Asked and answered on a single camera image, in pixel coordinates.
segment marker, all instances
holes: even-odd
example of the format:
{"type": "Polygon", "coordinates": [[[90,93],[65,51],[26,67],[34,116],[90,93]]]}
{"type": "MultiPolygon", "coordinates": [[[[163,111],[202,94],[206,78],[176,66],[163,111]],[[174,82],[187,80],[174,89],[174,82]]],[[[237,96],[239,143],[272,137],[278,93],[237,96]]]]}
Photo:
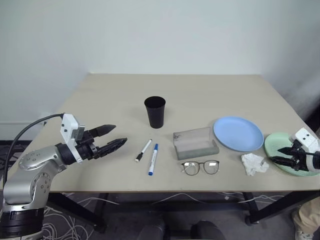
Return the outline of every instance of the marker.
{"type": "Polygon", "coordinates": [[[150,146],[151,142],[152,142],[152,139],[150,139],[150,140],[146,143],[146,145],[144,146],[144,148],[142,149],[142,151],[138,154],[138,156],[136,156],[135,161],[136,161],[137,163],[141,160],[142,156],[144,155],[144,153],[145,153],[145,151],[147,150],[147,148],[150,146]]]}
{"type": "Polygon", "coordinates": [[[150,168],[149,168],[149,172],[148,172],[149,176],[152,176],[154,174],[157,153],[158,153],[158,143],[156,143],[154,145],[153,154],[152,154],[151,163],[150,163],[150,168]]]}

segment eyeglass frame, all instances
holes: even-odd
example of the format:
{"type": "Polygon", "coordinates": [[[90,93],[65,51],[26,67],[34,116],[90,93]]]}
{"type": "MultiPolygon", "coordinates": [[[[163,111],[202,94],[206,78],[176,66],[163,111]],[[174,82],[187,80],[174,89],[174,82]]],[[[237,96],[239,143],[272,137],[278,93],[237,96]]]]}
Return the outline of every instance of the eyeglass frame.
{"type": "Polygon", "coordinates": [[[183,166],[183,170],[184,170],[184,172],[185,172],[185,174],[187,174],[187,175],[189,175],[189,176],[195,176],[195,175],[197,175],[198,173],[199,173],[199,171],[200,171],[200,165],[202,164],[203,165],[203,170],[205,171],[205,173],[206,174],[209,174],[209,175],[214,175],[214,174],[216,174],[218,171],[219,171],[219,161],[217,161],[217,160],[207,160],[207,161],[205,161],[205,162],[197,162],[197,161],[186,161],[186,162],[184,162],[184,163],[181,163],[181,165],[183,166]],[[215,161],[217,164],[218,164],[218,169],[216,170],[216,172],[215,173],[208,173],[207,171],[206,171],[206,168],[205,168],[205,163],[207,163],[207,162],[210,162],[210,161],[215,161]],[[199,165],[199,169],[198,169],[198,171],[196,172],[196,174],[188,174],[187,173],[187,171],[186,171],[186,169],[185,169],[185,164],[186,163],[196,163],[196,164],[198,164],[199,165]]]}

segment blue marker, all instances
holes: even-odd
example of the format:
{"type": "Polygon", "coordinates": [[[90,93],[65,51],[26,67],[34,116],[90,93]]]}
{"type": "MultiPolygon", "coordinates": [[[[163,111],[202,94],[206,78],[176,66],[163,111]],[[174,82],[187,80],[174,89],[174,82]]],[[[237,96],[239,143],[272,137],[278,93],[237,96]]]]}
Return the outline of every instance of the blue marker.
{"type": "Polygon", "coordinates": [[[156,158],[158,153],[158,143],[154,145],[153,154],[151,158],[150,168],[149,168],[149,176],[152,176],[154,174],[155,164],[156,164],[156,158]]]}

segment white wall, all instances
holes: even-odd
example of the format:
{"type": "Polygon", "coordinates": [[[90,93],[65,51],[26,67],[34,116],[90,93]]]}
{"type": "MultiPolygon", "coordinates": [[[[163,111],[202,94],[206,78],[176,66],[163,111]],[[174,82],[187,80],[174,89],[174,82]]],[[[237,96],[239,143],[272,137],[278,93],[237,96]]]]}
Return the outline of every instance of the white wall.
{"type": "MultiPolygon", "coordinates": [[[[305,118],[320,99],[319,12],[320,0],[0,0],[0,122],[54,112],[87,72],[262,74],[305,118]]],[[[22,127],[0,124],[0,139],[22,127]]]]}

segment eyeglasses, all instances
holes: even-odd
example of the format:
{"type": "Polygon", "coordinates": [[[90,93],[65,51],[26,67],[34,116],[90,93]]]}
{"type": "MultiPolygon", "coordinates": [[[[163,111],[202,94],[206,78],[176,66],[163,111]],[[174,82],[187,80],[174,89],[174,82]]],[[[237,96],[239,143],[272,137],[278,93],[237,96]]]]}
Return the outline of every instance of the eyeglasses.
{"type": "Polygon", "coordinates": [[[196,175],[200,170],[200,165],[203,164],[203,169],[207,174],[216,174],[219,169],[219,161],[216,160],[208,160],[205,162],[197,162],[197,161],[187,161],[182,163],[183,171],[190,175],[196,175]]]}

